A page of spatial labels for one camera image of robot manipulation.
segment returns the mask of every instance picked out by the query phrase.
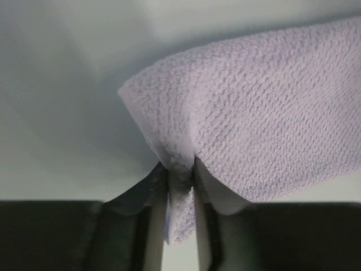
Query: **black plastic part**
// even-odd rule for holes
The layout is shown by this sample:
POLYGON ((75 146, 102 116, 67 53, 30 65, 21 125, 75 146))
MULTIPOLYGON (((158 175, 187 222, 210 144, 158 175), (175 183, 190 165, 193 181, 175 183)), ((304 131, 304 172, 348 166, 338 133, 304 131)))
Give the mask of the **black plastic part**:
POLYGON ((161 270, 166 174, 159 164, 105 204, 0 202, 0 270, 161 270))
POLYGON ((361 270, 361 204, 237 200, 199 159, 193 180, 201 271, 361 270))

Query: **black plastic jaw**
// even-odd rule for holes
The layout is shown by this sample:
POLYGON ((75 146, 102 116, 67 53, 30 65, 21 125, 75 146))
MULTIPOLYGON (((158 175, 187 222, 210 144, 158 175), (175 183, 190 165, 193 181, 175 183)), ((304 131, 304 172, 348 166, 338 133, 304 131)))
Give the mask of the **black plastic jaw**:
POLYGON ((159 271, 167 172, 107 203, 0 202, 1 271, 159 271))
POLYGON ((250 203, 196 159, 200 271, 361 270, 361 204, 250 203))

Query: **white surface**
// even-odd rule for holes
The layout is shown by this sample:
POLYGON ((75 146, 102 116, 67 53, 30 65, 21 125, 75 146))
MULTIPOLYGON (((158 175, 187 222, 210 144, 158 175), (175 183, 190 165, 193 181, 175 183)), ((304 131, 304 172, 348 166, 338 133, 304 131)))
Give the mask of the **white surface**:
MULTIPOLYGON (((157 163, 116 95, 125 79, 209 41, 355 12, 360 0, 0 0, 0 199, 119 195, 157 163)), ((360 179, 299 198, 361 200, 360 179)), ((195 238, 164 257, 197 270, 195 238)))

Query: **textured paper towel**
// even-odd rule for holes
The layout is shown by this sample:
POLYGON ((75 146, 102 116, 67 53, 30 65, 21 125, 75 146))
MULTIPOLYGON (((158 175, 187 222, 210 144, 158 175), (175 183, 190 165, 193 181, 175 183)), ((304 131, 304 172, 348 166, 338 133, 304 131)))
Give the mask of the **textured paper towel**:
POLYGON ((195 229, 190 170, 264 201, 361 169, 361 17, 171 55, 119 90, 172 170, 170 243, 195 229))

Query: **purple paper towel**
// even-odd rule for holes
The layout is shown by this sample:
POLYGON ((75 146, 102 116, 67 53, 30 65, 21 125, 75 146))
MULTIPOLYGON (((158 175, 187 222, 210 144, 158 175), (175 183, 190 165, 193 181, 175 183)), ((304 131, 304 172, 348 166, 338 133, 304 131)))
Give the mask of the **purple paper towel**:
POLYGON ((361 169, 361 17, 171 55, 119 90, 172 172, 169 242, 195 229, 190 171, 265 201, 361 169))

